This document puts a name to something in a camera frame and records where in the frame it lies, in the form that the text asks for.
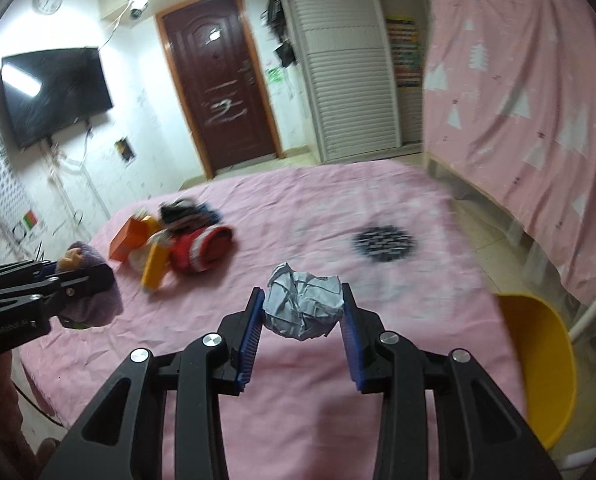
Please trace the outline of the white paper ball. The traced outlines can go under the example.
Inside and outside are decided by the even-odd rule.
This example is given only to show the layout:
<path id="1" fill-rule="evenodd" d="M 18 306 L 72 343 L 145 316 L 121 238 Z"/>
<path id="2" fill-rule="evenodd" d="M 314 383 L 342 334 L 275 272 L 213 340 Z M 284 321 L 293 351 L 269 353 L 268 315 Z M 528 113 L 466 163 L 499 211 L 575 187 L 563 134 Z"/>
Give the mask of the white paper ball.
<path id="1" fill-rule="evenodd" d="M 264 326 L 278 336 L 325 337 L 344 314 L 341 281 L 336 275 L 298 272 L 284 262 L 269 278 L 262 308 Z"/>

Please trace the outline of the yellow plastic trash bin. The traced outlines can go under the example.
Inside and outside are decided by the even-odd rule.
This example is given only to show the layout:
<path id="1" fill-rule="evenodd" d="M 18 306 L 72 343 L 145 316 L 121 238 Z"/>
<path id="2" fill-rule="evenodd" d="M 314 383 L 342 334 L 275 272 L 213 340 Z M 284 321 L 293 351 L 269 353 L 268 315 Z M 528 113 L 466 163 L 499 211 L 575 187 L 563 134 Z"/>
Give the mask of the yellow plastic trash bin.
<path id="1" fill-rule="evenodd" d="M 496 296 L 522 371 L 526 419 L 550 450 L 563 437 L 577 404 L 577 365 L 560 315 L 535 296 Z"/>

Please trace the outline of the pink bed sheet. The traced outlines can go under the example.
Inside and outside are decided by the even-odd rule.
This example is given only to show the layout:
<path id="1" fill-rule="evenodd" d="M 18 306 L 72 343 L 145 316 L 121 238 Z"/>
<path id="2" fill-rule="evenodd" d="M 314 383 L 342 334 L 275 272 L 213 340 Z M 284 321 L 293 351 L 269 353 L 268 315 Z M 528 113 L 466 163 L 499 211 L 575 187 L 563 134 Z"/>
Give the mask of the pink bed sheet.
<path id="1" fill-rule="evenodd" d="M 55 325 L 20 358 L 66 425 L 131 351 L 184 349 L 266 295 L 250 383 L 220 401 L 234 479 L 367 479 L 379 396 L 356 390 L 336 318 L 341 287 L 418 348 L 468 350 L 518 407 L 524 387 L 496 300 L 450 194 L 398 162 L 282 169 L 196 186 L 235 246 L 214 269 L 172 273 L 156 292 L 116 266 L 123 311 L 90 330 Z"/>

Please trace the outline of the yellow cylindrical bottle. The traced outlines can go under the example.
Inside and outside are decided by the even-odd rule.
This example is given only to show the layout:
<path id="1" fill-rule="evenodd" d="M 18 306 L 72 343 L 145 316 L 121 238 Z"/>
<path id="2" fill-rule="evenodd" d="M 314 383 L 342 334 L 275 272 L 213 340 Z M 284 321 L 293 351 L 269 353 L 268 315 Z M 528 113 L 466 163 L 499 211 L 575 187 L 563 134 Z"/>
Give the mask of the yellow cylindrical bottle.
<path id="1" fill-rule="evenodd" d="M 170 242 L 157 240 L 149 244 L 141 285 L 146 292 L 156 292 L 169 269 Z"/>

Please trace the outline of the dark blue sock bundle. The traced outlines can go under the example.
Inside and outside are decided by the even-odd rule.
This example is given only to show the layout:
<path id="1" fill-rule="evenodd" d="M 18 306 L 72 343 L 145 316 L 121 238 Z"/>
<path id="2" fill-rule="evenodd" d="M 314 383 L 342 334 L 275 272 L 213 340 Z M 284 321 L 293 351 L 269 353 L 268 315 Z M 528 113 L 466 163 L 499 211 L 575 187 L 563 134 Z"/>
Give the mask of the dark blue sock bundle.
<path id="1" fill-rule="evenodd" d="M 164 228 L 171 232 L 194 232 L 221 222 L 221 215 L 216 210 L 191 198 L 161 204 L 159 217 Z"/>

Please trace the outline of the orange small box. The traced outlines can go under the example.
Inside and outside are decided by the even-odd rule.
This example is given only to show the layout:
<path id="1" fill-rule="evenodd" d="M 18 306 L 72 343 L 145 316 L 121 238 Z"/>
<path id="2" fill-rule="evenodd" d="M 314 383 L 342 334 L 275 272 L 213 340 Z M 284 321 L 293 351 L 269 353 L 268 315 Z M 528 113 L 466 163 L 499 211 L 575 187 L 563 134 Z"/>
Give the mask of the orange small box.
<path id="1" fill-rule="evenodd" d="M 130 253 L 144 246 L 148 239 L 149 224 L 130 217 L 110 242 L 108 256 L 115 261 L 126 261 Z"/>

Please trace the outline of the dark red door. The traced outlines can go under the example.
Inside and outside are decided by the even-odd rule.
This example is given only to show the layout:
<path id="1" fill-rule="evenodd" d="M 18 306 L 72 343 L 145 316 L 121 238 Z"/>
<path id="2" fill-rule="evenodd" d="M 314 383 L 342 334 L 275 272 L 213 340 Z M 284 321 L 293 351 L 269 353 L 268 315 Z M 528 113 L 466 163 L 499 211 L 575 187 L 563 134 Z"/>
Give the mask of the dark red door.
<path id="1" fill-rule="evenodd" d="M 186 0 L 157 13 L 156 24 L 205 176 L 281 158 L 244 0 Z"/>

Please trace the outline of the white louvered wardrobe door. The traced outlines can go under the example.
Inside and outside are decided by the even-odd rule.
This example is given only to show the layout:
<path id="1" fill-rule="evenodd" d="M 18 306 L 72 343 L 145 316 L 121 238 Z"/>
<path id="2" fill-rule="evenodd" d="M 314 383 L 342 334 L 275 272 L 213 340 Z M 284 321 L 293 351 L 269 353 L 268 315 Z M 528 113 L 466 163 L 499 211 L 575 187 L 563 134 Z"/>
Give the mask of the white louvered wardrobe door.
<path id="1" fill-rule="evenodd" d="M 378 0 L 284 0 L 323 162 L 400 146 L 396 81 Z"/>

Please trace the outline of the pink tree-pattern curtain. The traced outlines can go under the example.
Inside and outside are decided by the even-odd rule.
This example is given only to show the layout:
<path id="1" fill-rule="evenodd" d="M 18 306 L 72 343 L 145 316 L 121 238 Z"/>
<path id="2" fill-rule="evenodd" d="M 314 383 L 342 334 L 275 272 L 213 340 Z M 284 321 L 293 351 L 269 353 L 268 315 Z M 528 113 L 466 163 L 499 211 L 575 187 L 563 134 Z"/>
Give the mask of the pink tree-pattern curtain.
<path id="1" fill-rule="evenodd" d="M 586 0 L 430 0 L 428 154 L 596 298 L 596 14 Z"/>

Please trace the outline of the black hanging bag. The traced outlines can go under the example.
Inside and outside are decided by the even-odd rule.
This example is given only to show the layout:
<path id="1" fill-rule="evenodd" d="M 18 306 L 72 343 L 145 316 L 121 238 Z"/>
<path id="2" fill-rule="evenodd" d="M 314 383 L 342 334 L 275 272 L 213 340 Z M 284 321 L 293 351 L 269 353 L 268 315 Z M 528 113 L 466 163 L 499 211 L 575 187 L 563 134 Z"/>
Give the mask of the black hanging bag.
<path id="1" fill-rule="evenodd" d="M 266 4 L 266 26 L 278 41 L 274 52 L 283 68 L 297 63 L 296 54 L 289 40 L 288 25 L 282 0 L 268 0 Z"/>

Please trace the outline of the black wall television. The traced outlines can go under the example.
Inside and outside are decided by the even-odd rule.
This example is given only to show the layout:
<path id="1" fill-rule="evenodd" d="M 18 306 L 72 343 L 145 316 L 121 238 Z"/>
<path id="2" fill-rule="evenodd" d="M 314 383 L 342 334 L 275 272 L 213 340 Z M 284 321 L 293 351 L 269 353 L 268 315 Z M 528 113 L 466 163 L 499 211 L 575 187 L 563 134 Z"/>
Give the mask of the black wall television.
<path id="1" fill-rule="evenodd" d="M 7 56 L 0 77 L 10 130 L 22 150 L 112 109 L 97 48 Z"/>

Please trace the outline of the colourful wall poster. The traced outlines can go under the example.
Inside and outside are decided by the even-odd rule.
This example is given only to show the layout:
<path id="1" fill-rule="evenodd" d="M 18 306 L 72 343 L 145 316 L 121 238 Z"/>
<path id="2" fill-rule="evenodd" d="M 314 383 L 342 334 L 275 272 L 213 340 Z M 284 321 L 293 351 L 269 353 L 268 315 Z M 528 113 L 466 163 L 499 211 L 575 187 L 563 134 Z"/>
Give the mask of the colourful wall poster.
<path id="1" fill-rule="evenodd" d="M 399 88 L 418 88 L 423 82 L 420 34 L 412 18 L 386 18 L 386 29 Z"/>

